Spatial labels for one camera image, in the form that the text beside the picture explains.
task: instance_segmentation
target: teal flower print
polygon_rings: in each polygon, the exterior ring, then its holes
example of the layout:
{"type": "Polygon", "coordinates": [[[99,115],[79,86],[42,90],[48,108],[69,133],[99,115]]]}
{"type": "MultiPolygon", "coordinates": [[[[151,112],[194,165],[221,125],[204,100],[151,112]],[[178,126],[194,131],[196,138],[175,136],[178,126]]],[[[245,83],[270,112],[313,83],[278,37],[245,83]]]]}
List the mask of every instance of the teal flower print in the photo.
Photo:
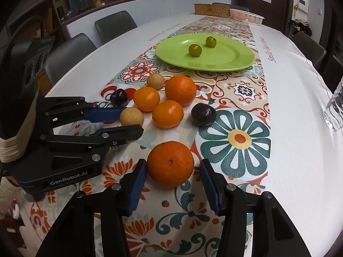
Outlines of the teal flower print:
{"type": "Polygon", "coordinates": [[[191,230],[194,229],[196,225],[200,226],[201,221],[208,222],[210,220],[210,217],[204,214],[207,212],[207,209],[204,208],[205,206],[204,202],[200,203],[198,210],[196,210],[195,212],[191,209],[189,204],[193,202],[193,198],[195,197],[195,194],[190,193],[189,192],[190,189],[191,189],[191,182],[189,180],[187,180],[184,184],[174,189],[175,200],[178,203],[178,205],[183,209],[183,211],[173,212],[171,214],[167,214],[163,216],[162,218],[160,218],[159,221],[156,223],[157,233],[159,233],[160,235],[167,235],[169,234],[171,228],[180,230],[182,226],[182,219],[183,217],[187,215],[189,218],[192,218],[192,224],[189,225],[189,228],[191,230]],[[180,188],[180,190],[182,191],[185,191],[181,193],[182,194],[181,197],[179,197],[179,195],[177,194],[178,188],[180,188]]]}
{"type": "Polygon", "coordinates": [[[199,129],[204,140],[200,152],[212,164],[220,164],[222,172],[232,178],[240,178],[246,171],[259,176],[267,169],[270,157],[268,127],[243,110],[222,109],[217,119],[199,129]]]}

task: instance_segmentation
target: plastic water bottle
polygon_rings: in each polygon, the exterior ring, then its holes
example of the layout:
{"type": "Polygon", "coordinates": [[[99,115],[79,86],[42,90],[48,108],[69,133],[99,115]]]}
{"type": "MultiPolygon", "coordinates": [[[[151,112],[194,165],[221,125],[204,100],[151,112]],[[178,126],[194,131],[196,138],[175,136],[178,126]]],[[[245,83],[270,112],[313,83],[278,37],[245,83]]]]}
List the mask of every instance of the plastic water bottle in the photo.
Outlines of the plastic water bottle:
{"type": "Polygon", "coordinates": [[[332,131],[343,128],[343,77],[325,108],[324,118],[332,131]]]}

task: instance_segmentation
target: floral table runner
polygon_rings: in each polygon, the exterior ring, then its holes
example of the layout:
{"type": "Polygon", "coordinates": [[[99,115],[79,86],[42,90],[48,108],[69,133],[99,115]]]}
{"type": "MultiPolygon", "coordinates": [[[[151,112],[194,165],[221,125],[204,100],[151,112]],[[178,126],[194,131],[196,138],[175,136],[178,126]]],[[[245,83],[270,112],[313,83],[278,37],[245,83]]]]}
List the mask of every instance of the floral table runner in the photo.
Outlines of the floral table runner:
{"type": "MultiPolygon", "coordinates": [[[[47,231],[77,190],[87,194],[101,192],[119,182],[131,172],[140,158],[147,159],[151,149],[165,141],[176,140],[188,146],[195,159],[192,176],[174,189],[157,186],[148,176],[137,210],[124,218],[124,227],[131,256],[192,255],[215,256],[222,232],[223,217],[215,216],[206,199],[199,175],[201,159],[208,158],[216,172],[247,192],[260,194],[265,189],[268,175],[271,140],[269,104],[265,76],[249,25],[230,18],[206,16],[172,35],[211,32],[224,34],[223,28],[232,28],[231,38],[245,44],[255,54],[255,62],[247,69],[227,72],[203,72],[171,66],[159,60],[152,46],[100,90],[94,98],[99,107],[112,107],[109,97],[123,88],[133,106],[133,93],[146,84],[153,73],[161,73],[166,80],[174,75],[189,76],[197,86],[193,103],[184,107],[185,117],[179,126],[159,129],[145,113],[144,134],[128,145],[112,147],[106,158],[103,173],[87,181],[48,192],[45,199],[35,202],[30,219],[43,240],[47,231]],[[190,111],[199,102],[208,103],[217,110],[217,120],[207,127],[195,127],[190,122],[190,111]]],[[[164,89],[159,91],[165,100],[164,89]]],[[[91,124],[80,121],[66,125],[60,134],[88,135],[101,127],[118,126],[91,124]]],[[[95,246],[102,254],[99,215],[95,214],[95,246]]],[[[246,247],[251,241],[253,216],[247,216],[246,247]]]]}

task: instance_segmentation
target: white tablecloth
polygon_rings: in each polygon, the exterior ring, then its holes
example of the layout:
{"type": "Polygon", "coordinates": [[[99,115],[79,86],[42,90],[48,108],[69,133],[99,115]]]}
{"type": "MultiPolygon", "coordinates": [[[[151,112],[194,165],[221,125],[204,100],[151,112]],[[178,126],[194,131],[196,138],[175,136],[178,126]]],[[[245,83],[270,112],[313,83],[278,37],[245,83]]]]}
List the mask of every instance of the white tablecloth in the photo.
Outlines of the white tablecloth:
{"type": "MultiPolygon", "coordinates": [[[[48,95],[91,100],[137,55],[202,17],[170,16],[116,38],[71,69],[48,95]]],[[[338,186],[343,179],[343,135],[341,130],[330,132],[322,114],[331,92],[287,37],[263,25],[250,28],[263,65],[271,117],[273,142],[265,184],[292,219],[312,257],[322,257],[343,229],[338,186]]]]}

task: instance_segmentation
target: person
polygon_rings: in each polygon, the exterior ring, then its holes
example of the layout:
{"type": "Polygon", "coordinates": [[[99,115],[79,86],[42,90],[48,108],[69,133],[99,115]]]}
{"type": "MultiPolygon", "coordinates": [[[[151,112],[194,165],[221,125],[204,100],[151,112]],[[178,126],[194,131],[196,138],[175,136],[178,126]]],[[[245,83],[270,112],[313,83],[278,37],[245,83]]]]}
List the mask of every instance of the person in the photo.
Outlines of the person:
{"type": "Polygon", "coordinates": [[[12,177],[3,177],[0,183],[0,220],[5,218],[8,207],[14,198],[17,197],[21,188],[12,177]]]}

